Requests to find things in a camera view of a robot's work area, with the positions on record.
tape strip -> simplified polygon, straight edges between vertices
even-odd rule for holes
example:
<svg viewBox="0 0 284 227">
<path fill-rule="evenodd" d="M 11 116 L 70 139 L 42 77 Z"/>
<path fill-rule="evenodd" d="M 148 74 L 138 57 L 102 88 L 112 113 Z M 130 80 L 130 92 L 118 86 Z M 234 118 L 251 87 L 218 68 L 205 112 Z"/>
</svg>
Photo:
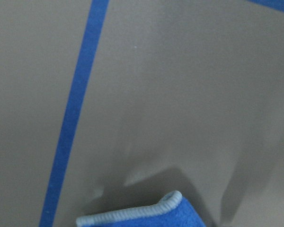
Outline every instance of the tape strip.
<svg viewBox="0 0 284 227">
<path fill-rule="evenodd" d="M 39 227 L 52 227 L 109 0 L 93 0 L 69 94 Z"/>
<path fill-rule="evenodd" d="M 284 12 L 284 0 L 249 0 L 249 1 Z"/>
</svg>

blue fabric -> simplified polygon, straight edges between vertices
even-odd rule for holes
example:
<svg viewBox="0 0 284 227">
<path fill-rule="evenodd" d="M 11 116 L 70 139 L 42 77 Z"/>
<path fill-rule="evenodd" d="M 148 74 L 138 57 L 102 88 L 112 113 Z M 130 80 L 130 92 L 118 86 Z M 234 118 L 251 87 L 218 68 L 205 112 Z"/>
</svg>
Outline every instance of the blue fabric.
<svg viewBox="0 0 284 227">
<path fill-rule="evenodd" d="M 39 227 L 53 226 L 83 98 L 96 55 L 108 0 L 93 0 L 74 73 Z"/>
<path fill-rule="evenodd" d="M 166 214 L 84 227 L 205 227 L 205 224 L 183 197 L 178 207 Z"/>
<path fill-rule="evenodd" d="M 249 0 L 249 1 L 284 12 L 284 0 Z"/>
</svg>

towel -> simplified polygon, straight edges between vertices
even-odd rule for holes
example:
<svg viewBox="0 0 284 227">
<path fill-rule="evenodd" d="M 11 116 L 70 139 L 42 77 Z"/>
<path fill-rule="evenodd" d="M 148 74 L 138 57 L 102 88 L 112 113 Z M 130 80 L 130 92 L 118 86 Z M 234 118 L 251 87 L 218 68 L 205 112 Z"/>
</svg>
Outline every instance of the towel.
<svg viewBox="0 0 284 227">
<path fill-rule="evenodd" d="M 157 204 L 77 218 L 77 227 L 205 227 L 197 212 L 179 191 Z"/>
</svg>

blue cloth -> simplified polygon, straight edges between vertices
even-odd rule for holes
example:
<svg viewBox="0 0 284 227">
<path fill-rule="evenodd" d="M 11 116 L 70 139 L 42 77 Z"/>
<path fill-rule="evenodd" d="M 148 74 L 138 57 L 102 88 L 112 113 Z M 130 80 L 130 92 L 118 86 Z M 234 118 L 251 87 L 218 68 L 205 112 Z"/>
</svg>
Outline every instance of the blue cloth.
<svg viewBox="0 0 284 227">
<path fill-rule="evenodd" d="M 182 197 L 179 204 L 171 209 L 169 212 L 148 216 L 142 218 L 126 217 L 126 220 L 110 222 L 110 218 L 107 219 L 108 223 L 105 224 L 83 224 L 79 227 L 205 227 L 205 224 L 200 219 L 189 201 Z"/>
</svg>

blue line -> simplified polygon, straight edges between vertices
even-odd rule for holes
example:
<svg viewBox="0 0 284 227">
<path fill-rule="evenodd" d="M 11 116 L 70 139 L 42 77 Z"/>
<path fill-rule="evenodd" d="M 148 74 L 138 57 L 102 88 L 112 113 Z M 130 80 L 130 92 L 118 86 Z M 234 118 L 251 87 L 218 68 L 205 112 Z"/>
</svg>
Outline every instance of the blue line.
<svg viewBox="0 0 284 227">
<path fill-rule="evenodd" d="M 52 227 L 109 0 L 93 0 L 74 73 L 39 227 Z"/>
<path fill-rule="evenodd" d="M 284 0 L 249 0 L 249 1 L 284 12 Z"/>
</svg>

